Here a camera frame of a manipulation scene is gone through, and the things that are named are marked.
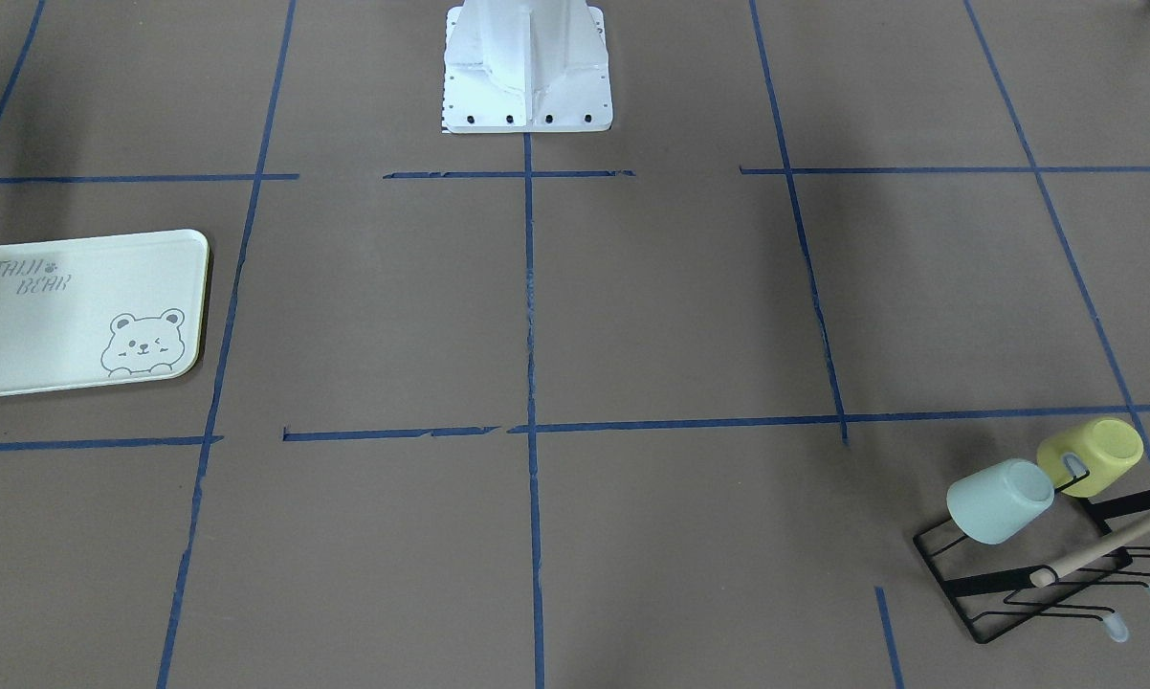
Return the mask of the light green cup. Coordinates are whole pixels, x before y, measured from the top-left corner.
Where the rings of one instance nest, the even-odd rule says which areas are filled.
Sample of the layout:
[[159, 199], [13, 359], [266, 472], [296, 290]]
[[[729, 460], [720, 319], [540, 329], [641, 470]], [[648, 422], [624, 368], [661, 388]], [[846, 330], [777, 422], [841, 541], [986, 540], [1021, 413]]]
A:
[[1010, 458], [954, 481], [946, 489], [951, 521], [969, 539], [999, 545], [1052, 505], [1055, 487], [1038, 465]]

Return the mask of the white bear serving tray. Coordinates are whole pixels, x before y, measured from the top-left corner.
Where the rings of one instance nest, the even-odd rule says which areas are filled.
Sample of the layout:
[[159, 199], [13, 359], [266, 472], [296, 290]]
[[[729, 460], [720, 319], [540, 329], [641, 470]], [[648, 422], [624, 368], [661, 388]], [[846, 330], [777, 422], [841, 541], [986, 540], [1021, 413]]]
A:
[[0, 245], [0, 397], [185, 374], [209, 271], [195, 230]]

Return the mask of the yellow cup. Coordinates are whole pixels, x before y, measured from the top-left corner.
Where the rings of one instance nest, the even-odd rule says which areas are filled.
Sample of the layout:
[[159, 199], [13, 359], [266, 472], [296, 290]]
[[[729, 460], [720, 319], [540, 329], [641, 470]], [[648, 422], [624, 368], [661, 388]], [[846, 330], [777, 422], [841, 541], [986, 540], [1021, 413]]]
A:
[[1138, 465], [1144, 442], [1121, 418], [1092, 418], [1042, 441], [1040, 470], [1065, 496], [1092, 498]]

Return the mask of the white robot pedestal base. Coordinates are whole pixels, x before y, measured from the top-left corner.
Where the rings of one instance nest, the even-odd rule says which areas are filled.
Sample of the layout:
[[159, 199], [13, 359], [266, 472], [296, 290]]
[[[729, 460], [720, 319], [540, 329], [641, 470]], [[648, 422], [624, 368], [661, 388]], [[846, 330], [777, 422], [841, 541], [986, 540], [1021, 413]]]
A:
[[610, 131], [608, 40], [597, 6], [465, 1], [444, 26], [444, 132]]

